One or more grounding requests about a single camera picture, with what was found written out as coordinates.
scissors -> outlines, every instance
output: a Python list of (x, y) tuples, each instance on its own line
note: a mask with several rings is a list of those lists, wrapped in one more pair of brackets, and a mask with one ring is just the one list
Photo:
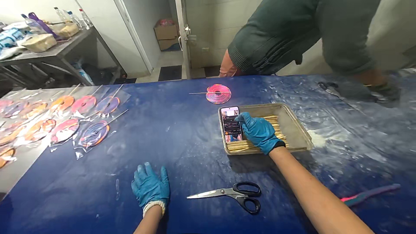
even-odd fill
[[(238, 189), (238, 187), (242, 185), (255, 187), (257, 188), (257, 191), (254, 192), (254, 191)], [(186, 198), (195, 199), (195, 198), (229, 196), (229, 197), (236, 199), (238, 203), (240, 204), (240, 206), (244, 208), (248, 213), (255, 215), (255, 214), (258, 214), (258, 212), (260, 211), (260, 202), (257, 199), (253, 199), (251, 197), (260, 197), (260, 195), (261, 195), (261, 189), (257, 184), (252, 183), (252, 182), (237, 182), (233, 185), (232, 188), (229, 188), (229, 189), (212, 190), (209, 192), (203, 192), (203, 193), (198, 193), (192, 196), (188, 196)], [(256, 209), (255, 210), (248, 209), (247, 206), (245, 205), (246, 202), (254, 203), (254, 205), (256, 205)]]

door frame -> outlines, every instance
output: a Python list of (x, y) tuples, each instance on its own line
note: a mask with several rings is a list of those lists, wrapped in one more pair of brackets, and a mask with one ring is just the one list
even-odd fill
[(150, 63), (149, 58), (146, 55), (146, 52), (144, 50), (143, 44), (140, 41), (139, 35), (137, 35), (136, 29), (134, 29), (134, 25), (131, 21), (129, 12), (127, 11), (126, 5), (124, 4), (123, 0), (114, 0), (114, 3), (117, 6), (117, 9), (120, 12), (120, 15), (126, 24), (127, 30), (129, 31), (131, 38), (133, 39), (134, 44), (136, 45), (137, 50), (139, 51), (141, 58), (144, 61), (144, 64), (146, 65), (147, 70), (151, 74), (153, 71), (153, 67)]
[(185, 1), (175, 0), (175, 3), (176, 3), (176, 13), (178, 14), (179, 34), (181, 36), (179, 43), (182, 45), (181, 48), (183, 52), (182, 75), (185, 73), (186, 79), (190, 80), (191, 79), (191, 63), (190, 63), (191, 60), (189, 56), (188, 43), (186, 42), (188, 40), (188, 34), (185, 30), (185, 25), (187, 25)]

smartphone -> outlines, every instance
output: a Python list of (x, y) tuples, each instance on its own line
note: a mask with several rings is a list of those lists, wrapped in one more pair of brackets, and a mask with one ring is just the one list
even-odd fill
[(241, 124), (240, 122), (234, 120), (239, 113), (240, 111), (238, 110), (238, 107), (227, 107), (221, 109), (225, 142), (236, 142), (243, 139)]

blue glove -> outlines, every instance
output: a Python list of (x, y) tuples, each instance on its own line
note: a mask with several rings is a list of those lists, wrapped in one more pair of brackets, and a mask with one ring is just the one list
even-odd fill
[(272, 124), (263, 118), (252, 118), (248, 112), (239, 114), (236, 121), (241, 122), (245, 137), (268, 155), (276, 143), (283, 142), (275, 136)]
[(144, 210), (145, 206), (153, 201), (163, 202), (162, 208), (164, 210), (164, 206), (167, 205), (170, 194), (166, 168), (160, 168), (160, 180), (152, 170), (150, 163), (145, 162), (144, 166), (146, 167), (146, 171), (144, 171), (142, 165), (139, 165), (137, 171), (134, 172), (134, 181), (131, 182), (131, 189), (133, 190), (134, 195), (136, 195), (139, 206)]

scissor blade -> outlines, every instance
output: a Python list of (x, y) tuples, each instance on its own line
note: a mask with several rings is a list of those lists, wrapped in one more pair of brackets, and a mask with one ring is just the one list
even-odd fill
[(203, 192), (203, 193), (198, 193), (198, 194), (195, 194), (195, 195), (191, 195), (191, 196), (188, 196), (186, 198), (187, 199), (195, 199), (195, 198), (217, 197), (217, 196), (222, 196), (222, 195), (224, 195), (224, 194), (222, 194), (220, 192), (220, 189), (217, 189), (217, 190), (212, 190), (212, 191), (209, 191), (209, 192)]

